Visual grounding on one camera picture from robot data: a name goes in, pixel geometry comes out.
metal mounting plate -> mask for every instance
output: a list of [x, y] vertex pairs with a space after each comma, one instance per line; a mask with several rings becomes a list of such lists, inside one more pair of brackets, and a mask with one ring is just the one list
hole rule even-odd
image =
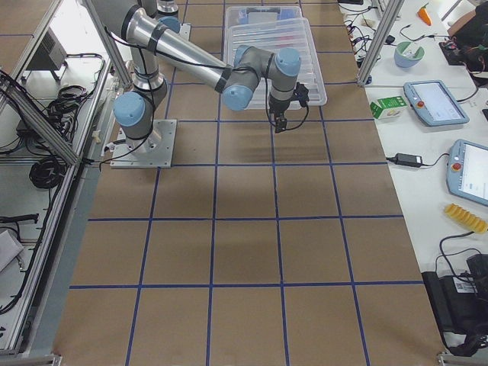
[[[147, 154], [134, 155], [131, 153], [121, 159], [112, 160], [111, 167], [114, 169], [171, 168], [176, 124], [176, 120], [154, 120], [154, 129], [162, 135], [161, 143]], [[117, 139], [125, 139], [125, 133], [122, 130], [119, 131]], [[129, 151], [126, 143], [116, 145], [113, 157], [117, 158]]]
[[183, 37], [186, 40], [189, 40], [190, 39], [190, 30], [191, 30], [191, 24], [183, 23], [181, 25], [181, 29], [180, 29], [180, 33], [179, 33], [180, 37]]

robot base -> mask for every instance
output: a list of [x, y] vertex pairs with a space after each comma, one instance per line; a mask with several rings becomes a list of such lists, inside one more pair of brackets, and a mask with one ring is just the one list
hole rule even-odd
[[[176, 120], [154, 120], [153, 129], [162, 136], [161, 142], [147, 153], [131, 153], [121, 159], [110, 162], [114, 169], [140, 169], [140, 168], [171, 168], [173, 147], [175, 145]], [[120, 129], [119, 140], [125, 139], [125, 133]], [[116, 145], [113, 157], [117, 158], [129, 152], [126, 143]]]

toy carrot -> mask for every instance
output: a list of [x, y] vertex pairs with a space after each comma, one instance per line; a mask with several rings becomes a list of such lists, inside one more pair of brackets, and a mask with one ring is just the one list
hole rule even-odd
[[432, 25], [432, 19], [429, 17], [429, 13], [427, 12], [427, 5], [428, 3], [422, 6], [419, 11], [417, 11], [417, 15], [424, 23], [427, 25]]

black device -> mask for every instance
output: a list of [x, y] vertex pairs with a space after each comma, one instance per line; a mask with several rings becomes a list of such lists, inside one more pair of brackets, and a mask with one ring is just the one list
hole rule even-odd
[[363, 5], [364, 0], [338, 0], [339, 4]]
[[464, 65], [465, 57], [461, 50], [455, 45], [455, 43], [439, 42], [439, 47], [441, 48], [442, 54], [444, 55], [446, 61], [451, 66]]
[[395, 41], [395, 37], [392, 36], [391, 34], [388, 35], [387, 39], [384, 40], [386, 44], [392, 44]]
[[466, 260], [477, 289], [477, 296], [488, 304], [488, 255], [476, 254]]
[[397, 153], [393, 158], [387, 158], [389, 162], [397, 165], [411, 166], [420, 168], [423, 165], [422, 157], [418, 155]]
[[[453, 355], [471, 356], [488, 346], [488, 255], [467, 259], [470, 274], [439, 278], [436, 272], [422, 273], [425, 289], [442, 340]], [[444, 332], [466, 335], [462, 345], [450, 347]]]
[[65, 59], [65, 49], [58, 41], [51, 28], [48, 28], [44, 38], [37, 48], [36, 53], [33, 55], [32, 60], [27, 65], [26, 70], [57, 71], [61, 69]]

green milk carton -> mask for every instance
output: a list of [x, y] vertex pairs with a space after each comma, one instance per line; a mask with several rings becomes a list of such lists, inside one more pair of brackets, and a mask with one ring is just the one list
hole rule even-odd
[[391, 118], [399, 116], [402, 111], [407, 107], [405, 99], [401, 96], [381, 98], [376, 101], [372, 101], [369, 105], [373, 117], [378, 120], [381, 118]]

